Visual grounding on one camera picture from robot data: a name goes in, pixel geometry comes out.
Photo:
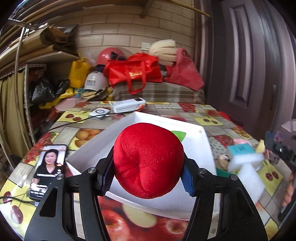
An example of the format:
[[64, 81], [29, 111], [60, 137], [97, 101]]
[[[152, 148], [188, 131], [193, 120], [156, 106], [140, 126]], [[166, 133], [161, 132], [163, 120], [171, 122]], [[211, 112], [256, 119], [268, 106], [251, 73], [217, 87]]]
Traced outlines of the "white foam sponge block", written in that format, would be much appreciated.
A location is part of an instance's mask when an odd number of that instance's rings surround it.
[[229, 173], [237, 171], [237, 176], [254, 204], [257, 204], [265, 189], [265, 185], [256, 171], [263, 160], [262, 153], [230, 155], [230, 163], [227, 168]]

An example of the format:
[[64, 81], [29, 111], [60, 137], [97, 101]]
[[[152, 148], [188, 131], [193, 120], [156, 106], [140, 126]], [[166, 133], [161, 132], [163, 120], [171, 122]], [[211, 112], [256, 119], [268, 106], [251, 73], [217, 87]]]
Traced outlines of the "red plush apple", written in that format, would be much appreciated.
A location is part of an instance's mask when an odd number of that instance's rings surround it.
[[114, 143], [115, 177], [133, 196], [161, 197], [177, 185], [184, 155], [173, 132], [151, 123], [136, 123], [126, 127]]

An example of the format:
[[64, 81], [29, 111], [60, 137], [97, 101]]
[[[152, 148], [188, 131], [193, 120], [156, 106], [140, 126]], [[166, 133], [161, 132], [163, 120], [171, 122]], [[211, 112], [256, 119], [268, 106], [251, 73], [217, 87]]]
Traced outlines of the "pink plush toy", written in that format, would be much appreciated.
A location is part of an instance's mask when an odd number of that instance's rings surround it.
[[234, 145], [242, 145], [242, 144], [248, 144], [248, 145], [252, 145], [251, 142], [249, 140], [245, 140], [243, 138], [234, 138], [233, 139], [233, 144]]

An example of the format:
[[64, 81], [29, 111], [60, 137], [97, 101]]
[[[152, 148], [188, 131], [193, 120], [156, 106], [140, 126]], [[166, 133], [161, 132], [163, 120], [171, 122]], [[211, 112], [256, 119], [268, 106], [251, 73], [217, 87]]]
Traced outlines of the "smartphone with video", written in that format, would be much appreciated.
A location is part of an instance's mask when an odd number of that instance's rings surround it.
[[46, 145], [38, 158], [28, 190], [28, 197], [40, 201], [52, 181], [64, 173], [66, 145]]

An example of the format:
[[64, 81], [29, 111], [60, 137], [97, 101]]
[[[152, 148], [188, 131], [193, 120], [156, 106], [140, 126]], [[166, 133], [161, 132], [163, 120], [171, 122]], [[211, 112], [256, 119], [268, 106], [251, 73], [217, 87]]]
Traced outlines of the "white cardboard box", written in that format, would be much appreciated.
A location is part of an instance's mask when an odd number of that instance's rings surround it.
[[106, 195], [158, 216], [189, 220], [195, 199], [180, 176], [183, 159], [216, 174], [202, 126], [135, 112], [118, 120], [67, 157], [78, 175], [112, 155], [115, 177]]

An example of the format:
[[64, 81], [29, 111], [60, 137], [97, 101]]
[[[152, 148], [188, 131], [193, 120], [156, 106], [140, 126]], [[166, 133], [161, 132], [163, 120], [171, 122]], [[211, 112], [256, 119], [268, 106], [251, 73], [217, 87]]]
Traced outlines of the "fruit pattern tablecloth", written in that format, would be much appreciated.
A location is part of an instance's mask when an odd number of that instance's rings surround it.
[[[76, 121], [69, 122], [70, 117], [85, 118], [88, 113], [96, 108], [111, 107], [109, 101], [101, 102], [81, 102], [77, 107], [67, 110], [55, 123], [56, 129], [44, 134], [32, 149], [21, 161], [20, 167], [13, 171], [3, 188], [1, 195], [10, 194], [16, 200], [8, 199], [1, 202], [1, 212], [6, 218], [13, 231], [21, 239], [24, 238], [29, 222], [35, 211], [35, 207], [27, 204], [28, 190], [36, 167], [41, 149], [47, 144], [61, 142], [68, 145], [69, 153], [74, 153], [90, 139], [98, 135], [107, 127], [124, 117], [124, 114], [107, 116], [102, 120], [88, 119], [82, 123]], [[207, 135], [213, 159], [219, 174], [226, 169], [219, 164], [218, 158], [227, 153], [227, 147], [233, 145], [234, 138], [249, 140], [252, 147], [256, 147], [259, 142], [249, 135], [240, 126], [234, 124], [230, 118], [210, 105], [200, 105], [191, 103], [176, 102], [148, 102], [144, 113], [159, 115], [178, 121], [184, 121], [195, 125], [203, 126]], [[279, 231], [278, 208], [281, 200], [276, 198], [277, 194], [283, 191], [283, 171], [278, 170], [273, 165], [264, 161], [258, 174], [261, 178], [267, 171], [268, 178], [264, 180], [265, 190], [260, 197], [256, 208], [259, 211], [264, 223], [268, 239], [272, 239]]]

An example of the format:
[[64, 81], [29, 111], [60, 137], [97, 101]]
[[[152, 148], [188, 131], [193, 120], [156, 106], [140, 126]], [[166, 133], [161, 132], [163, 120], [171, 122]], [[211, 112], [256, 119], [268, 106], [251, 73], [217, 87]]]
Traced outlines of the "dark wooden door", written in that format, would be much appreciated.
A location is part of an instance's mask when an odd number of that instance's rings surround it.
[[255, 139], [295, 117], [295, 33], [276, 1], [211, 1], [207, 103]]

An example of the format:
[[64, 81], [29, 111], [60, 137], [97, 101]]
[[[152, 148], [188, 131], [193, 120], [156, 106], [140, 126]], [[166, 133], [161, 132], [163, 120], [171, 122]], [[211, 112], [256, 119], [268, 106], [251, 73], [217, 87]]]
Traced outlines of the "white round charger device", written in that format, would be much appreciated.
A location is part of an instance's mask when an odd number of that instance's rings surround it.
[[89, 114], [89, 118], [100, 120], [104, 117], [107, 117], [110, 112], [111, 110], [107, 108], [97, 108]]

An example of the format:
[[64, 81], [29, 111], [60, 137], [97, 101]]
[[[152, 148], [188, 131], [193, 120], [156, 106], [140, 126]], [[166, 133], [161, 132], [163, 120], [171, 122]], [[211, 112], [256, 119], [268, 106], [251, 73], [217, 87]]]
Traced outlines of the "red plastic bag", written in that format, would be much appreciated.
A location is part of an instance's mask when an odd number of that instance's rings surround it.
[[204, 86], [203, 79], [197, 71], [195, 63], [183, 48], [177, 49], [175, 64], [171, 67], [167, 66], [166, 71], [167, 77], [165, 77], [164, 81], [167, 83], [181, 85], [194, 91]]

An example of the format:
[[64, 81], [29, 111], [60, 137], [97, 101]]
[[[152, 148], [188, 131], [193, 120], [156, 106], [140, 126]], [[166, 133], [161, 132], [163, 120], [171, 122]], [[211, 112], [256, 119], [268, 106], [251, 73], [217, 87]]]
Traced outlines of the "plaid covered cushion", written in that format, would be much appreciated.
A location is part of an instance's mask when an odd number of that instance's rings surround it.
[[113, 88], [112, 97], [115, 101], [141, 97], [149, 102], [205, 103], [203, 89], [194, 91], [187, 87], [167, 82], [148, 82], [144, 89], [137, 94], [130, 94], [127, 85], [120, 83]]

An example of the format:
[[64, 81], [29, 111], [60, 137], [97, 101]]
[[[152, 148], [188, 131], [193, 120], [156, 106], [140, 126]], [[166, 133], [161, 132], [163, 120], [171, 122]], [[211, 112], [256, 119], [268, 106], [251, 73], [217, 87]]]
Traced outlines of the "black plastic bag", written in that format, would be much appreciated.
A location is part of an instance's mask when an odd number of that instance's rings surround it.
[[54, 82], [43, 76], [37, 81], [37, 85], [32, 94], [31, 103], [44, 104], [52, 102], [64, 94], [68, 87], [69, 79]]

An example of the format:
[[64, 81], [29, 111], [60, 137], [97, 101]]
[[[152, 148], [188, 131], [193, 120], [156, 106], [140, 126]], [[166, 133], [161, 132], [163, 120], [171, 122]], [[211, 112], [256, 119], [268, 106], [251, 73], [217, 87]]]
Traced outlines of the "white helmet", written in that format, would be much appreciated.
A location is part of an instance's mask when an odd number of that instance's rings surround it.
[[97, 71], [88, 74], [84, 83], [85, 90], [99, 91], [107, 87], [109, 87], [107, 78], [103, 73]]

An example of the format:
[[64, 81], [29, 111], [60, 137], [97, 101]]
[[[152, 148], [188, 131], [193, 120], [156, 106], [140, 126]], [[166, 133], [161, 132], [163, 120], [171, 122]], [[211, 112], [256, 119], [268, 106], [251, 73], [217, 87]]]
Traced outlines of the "cream foam roll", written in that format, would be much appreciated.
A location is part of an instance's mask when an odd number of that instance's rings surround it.
[[176, 42], [166, 39], [154, 42], [149, 49], [149, 54], [158, 57], [160, 65], [171, 67], [176, 62], [177, 50]]

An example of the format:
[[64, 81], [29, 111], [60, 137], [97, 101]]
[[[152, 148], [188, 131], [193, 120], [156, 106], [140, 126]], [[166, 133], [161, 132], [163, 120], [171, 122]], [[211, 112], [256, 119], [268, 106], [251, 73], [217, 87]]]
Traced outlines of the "yellow shopping bag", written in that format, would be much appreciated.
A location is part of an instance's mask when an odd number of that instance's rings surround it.
[[73, 61], [69, 73], [69, 86], [75, 89], [84, 86], [87, 75], [90, 73], [91, 66], [86, 58]]

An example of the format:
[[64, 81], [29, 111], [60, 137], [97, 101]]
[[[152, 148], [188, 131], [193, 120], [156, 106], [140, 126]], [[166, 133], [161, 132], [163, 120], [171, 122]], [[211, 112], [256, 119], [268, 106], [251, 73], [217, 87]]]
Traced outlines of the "red fabric tote bag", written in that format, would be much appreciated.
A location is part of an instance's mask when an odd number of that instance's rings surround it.
[[158, 57], [146, 53], [134, 54], [126, 60], [110, 60], [103, 74], [111, 86], [126, 83], [130, 94], [141, 92], [147, 82], [163, 80]]

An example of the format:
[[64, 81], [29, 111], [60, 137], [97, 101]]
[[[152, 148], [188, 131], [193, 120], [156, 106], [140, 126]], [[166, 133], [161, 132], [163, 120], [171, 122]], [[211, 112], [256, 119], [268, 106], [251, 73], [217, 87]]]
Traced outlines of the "pink helmet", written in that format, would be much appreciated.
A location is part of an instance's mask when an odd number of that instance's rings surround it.
[[125, 54], [121, 49], [116, 47], [109, 47], [103, 49], [97, 56], [97, 65], [106, 65], [110, 60], [125, 60]]

